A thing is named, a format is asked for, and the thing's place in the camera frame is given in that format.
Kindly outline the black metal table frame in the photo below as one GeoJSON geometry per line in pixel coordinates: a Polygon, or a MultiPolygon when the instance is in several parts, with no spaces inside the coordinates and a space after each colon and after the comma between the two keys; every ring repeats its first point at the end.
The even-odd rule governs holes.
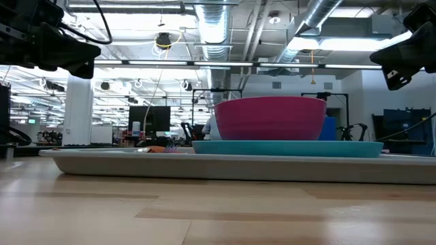
{"type": "Polygon", "coordinates": [[[88,148],[109,148],[109,149],[119,149],[116,146],[15,146],[0,144],[0,150],[5,150],[7,148],[14,148],[15,150],[51,150],[51,149],[88,149],[88,148]]]}

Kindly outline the black upright panel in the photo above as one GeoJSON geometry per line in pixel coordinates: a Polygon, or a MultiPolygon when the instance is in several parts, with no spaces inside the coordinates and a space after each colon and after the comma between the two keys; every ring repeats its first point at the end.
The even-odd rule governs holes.
{"type": "Polygon", "coordinates": [[[9,142],[10,102],[10,87],[0,84],[0,152],[9,142]]]}

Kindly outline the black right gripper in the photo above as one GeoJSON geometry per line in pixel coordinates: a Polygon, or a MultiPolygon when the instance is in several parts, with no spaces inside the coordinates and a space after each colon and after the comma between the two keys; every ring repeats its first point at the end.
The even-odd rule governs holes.
{"type": "Polygon", "coordinates": [[[409,39],[374,52],[370,60],[382,66],[389,91],[409,84],[422,68],[436,73],[436,26],[424,23],[409,39]]]}

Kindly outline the orange cloth napkin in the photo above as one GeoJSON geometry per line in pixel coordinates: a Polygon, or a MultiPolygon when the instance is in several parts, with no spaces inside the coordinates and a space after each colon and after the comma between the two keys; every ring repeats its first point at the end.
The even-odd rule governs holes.
{"type": "MultiPolygon", "coordinates": [[[[148,148],[150,148],[150,152],[148,153],[164,153],[164,148],[163,146],[147,146],[148,148]]],[[[177,148],[177,151],[175,153],[183,153],[183,151],[179,150],[177,148]]]]}

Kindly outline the black station frame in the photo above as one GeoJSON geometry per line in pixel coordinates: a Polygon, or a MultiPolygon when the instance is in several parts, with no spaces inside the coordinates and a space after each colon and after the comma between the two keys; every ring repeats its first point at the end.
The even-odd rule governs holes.
{"type": "Polygon", "coordinates": [[[191,122],[194,123],[194,105],[199,102],[199,100],[204,99],[206,102],[211,101],[211,105],[208,105],[208,112],[211,113],[211,116],[215,116],[215,105],[221,103],[223,101],[227,101],[230,98],[230,93],[238,91],[240,93],[240,97],[242,97],[242,90],[238,89],[226,89],[226,88],[210,88],[210,89],[198,89],[195,88],[192,90],[192,111],[191,111],[191,122]]]}
{"type": "Polygon", "coordinates": [[[340,99],[339,96],[345,98],[343,102],[345,104],[345,126],[337,127],[336,130],[341,132],[341,141],[352,141],[351,136],[351,125],[349,123],[349,95],[347,93],[330,93],[330,92],[318,92],[318,93],[301,93],[300,96],[303,97],[305,95],[315,95],[317,99],[321,99],[327,101],[329,97],[335,96],[337,99],[340,99]]]}

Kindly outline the cyan plastic plate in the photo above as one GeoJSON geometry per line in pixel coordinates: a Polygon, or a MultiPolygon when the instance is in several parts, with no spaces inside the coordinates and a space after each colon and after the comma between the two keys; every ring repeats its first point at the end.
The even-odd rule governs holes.
{"type": "Polygon", "coordinates": [[[291,157],[377,158],[381,142],[319,140],[204,140],[192,142],[197,154],[291,157]]]}

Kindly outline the grey plastic tray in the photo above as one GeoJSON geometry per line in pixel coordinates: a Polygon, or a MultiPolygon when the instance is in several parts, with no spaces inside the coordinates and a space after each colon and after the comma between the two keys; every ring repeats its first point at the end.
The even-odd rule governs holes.
{"type": "Polygon", "coordinates": [[[436,157],[377,158],[144,153],[135,148],[42,150],[65,174],[282,182],[436,185],[436,157]]]}

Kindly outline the white building column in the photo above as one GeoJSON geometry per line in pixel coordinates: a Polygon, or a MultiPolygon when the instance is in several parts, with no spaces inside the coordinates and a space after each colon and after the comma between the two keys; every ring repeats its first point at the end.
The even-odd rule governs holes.
{"type": "Polygon", "coordinates": [[[87,146],[91,143],[93,89],[91,80],[68,76],[63,122],[64,146],[87,146]]]}

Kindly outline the person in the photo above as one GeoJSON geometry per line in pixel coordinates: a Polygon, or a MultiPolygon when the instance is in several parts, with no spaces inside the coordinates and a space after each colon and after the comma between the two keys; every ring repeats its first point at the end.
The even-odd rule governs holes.
{"type": "Polygon", "coordinates": [[[202,129],[208,140],[221,140],[215,116],[211,116],[202,129]]]}

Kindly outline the white board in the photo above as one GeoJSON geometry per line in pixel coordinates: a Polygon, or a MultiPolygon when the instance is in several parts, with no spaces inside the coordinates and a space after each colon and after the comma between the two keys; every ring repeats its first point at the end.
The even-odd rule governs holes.
{"type": "Polygon", "coordinates": [[[92,126],[91,143],[92,144],[112,144],[113,127],[112,126],[92,126]]]}

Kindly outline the black monitor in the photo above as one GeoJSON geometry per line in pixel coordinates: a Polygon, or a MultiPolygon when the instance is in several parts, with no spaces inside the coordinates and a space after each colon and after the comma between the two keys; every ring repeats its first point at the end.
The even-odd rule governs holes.
{"type": "Polygon", "coordinates": [[[140,121],[140,136],[156,137],[157,132],[170,130],[170,113],[168,106],[130,106],[128,131],[131,132],[133,121],[140,121]]]}

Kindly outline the blue plastic cup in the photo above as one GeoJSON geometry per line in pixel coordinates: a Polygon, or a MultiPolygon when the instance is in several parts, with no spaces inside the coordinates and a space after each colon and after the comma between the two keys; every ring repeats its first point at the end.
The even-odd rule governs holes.
{"type": "Polygon", "coordinates": [[[336,130],[336,118],[335,117],[325,117],[324,124],[322,127],[322,132],[318,138],[319,141],[336,141],[337,140],[337,130],[336,130]]]}

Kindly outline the magenta plastic bowl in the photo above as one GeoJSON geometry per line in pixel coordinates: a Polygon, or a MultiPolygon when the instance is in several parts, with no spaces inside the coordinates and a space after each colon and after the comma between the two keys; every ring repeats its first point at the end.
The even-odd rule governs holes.
{"type": "Polygon", "coordinates": [[[247,97],[215,105],[223,140],[317,140],[327,103],[312,97],[247,97]]]}

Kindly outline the blue cabinet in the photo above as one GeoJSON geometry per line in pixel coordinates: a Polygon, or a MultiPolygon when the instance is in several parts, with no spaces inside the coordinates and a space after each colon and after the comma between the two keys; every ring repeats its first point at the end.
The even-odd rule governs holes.
{"type": "Polygon", "coordinates": [[[433,126],[430,109],[384,109],[381,116],[372,114],[375,139],[384,150],[395,154],[431,155],[433,126]]]}

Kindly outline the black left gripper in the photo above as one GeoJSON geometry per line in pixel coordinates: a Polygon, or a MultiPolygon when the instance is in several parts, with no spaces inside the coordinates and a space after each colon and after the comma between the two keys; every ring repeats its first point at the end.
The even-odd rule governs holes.
{"type": "Polygon", "coordinates": [[[100,54],[99,47],[79,42],[49,25],[42,25],[29,41],[0,38],[0,65],[44,71],[61,68],[83,79],[93,77],[94,59],[100,54]]]}

